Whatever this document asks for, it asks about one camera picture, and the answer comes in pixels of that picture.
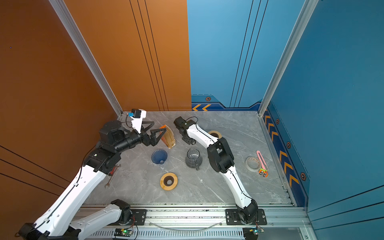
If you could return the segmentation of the wooden ring dripper holder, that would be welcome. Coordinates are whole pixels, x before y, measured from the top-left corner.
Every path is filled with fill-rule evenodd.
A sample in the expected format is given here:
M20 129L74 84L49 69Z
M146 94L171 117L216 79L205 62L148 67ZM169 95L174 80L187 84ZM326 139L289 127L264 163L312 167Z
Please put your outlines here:
M211 135L217 139L220 139L223 137L222 134L218 131L209 131L208 133L209 133L209 135Z

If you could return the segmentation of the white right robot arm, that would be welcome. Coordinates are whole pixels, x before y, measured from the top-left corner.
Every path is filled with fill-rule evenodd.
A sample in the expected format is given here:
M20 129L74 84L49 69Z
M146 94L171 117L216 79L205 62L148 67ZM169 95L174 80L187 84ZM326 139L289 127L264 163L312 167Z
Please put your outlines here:
M189 145L197 142L206 148L211 167L223 176L235 198L240 220L246 225L253 224L259 210L258 204L249 195L237 173L234 155L228 141L223 137L210 135L191 119L178 117L174 120L174 125L184 142Z

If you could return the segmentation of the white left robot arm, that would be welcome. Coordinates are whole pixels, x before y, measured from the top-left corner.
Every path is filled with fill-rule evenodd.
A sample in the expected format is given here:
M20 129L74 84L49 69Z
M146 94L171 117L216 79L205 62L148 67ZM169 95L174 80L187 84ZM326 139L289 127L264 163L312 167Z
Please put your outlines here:
M16 233L25 240L83 240L99 229L132 220L130 204L112 201L105 209L88 216L79 224L72 219L95 187L114 170L121 153L139 144L156 146L166 129L152 129L154 122L146 121L146 128L125 129L118 120L107 122L99 131L100 140L82 161L82 166L55 203L34 223L25 223Z

